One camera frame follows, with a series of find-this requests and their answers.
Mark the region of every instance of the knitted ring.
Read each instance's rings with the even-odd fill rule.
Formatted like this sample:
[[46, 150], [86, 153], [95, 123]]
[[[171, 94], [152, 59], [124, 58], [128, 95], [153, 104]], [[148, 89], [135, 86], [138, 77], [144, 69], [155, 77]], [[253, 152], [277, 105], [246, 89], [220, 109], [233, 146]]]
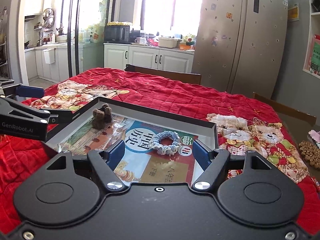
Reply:
[[[173, 142], [171, 145], [162, 145], [160, 141], [170, 138]], [[149, 142], [149, 149], [154, 149], [160, 155], [174, 155], [181, 147], [180, 137], [176, 132], [164, 131], [154, 135]]]

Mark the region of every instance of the refrigerator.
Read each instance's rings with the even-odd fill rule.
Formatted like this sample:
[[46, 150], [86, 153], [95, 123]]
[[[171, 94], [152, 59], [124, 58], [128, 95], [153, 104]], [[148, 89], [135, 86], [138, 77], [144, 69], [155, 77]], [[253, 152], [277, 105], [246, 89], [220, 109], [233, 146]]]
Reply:
[[113, 21], [114, 0], [68, 0], [69, 77], [104, 67], [104, 27]]
[[203, 0], [192, 72], [203, 86], [270, 98], [287, 16], [288, 0]]

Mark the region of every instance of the plastic storage container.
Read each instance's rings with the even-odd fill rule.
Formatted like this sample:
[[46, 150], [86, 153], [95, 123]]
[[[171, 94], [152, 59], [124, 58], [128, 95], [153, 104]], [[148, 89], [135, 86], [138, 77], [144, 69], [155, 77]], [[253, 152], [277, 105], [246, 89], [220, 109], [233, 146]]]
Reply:
[[47, 64], [52, 64], [52, 63], [55, 62], [55, 60], [54, 60], [54, 49], [44, 49], [43, 53], [44, 53], [44, 61]]
[[178, 39], [159, 37], [159, 47], [172, 49], [177, 47], [177, 44]]

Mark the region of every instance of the red tablecloth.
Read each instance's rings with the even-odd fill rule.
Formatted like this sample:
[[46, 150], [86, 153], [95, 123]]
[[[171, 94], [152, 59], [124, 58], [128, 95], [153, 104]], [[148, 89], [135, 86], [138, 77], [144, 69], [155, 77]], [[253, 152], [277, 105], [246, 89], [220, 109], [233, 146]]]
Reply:
[[[298, 224], [314, 234], [320, 230], [320, 200], [293, 142], [274, 110], [242, 95], [183, 84], [162, 77], [121, 70], [92, 69], [46, 90], [41, 100], [26, 104], [77, 110], [97, 94], [217, 123], [220, 147], [232, 154], [255, 149], [298, 184], [305, 204]], [[40, 142], [0, 137], [0, 230], [19, 223], [12, 197], [28, 176], [48, 161]]]

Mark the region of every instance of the white cup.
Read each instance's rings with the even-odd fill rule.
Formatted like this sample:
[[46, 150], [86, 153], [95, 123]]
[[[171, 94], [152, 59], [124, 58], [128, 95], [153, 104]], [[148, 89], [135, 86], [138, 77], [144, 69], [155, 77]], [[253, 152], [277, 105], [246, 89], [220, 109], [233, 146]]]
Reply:
[[147, 44], [147, 39], [139, 37], [139, 38], [136, 38], [136, 40], [134, 42], [139, 43], [139, 44]]

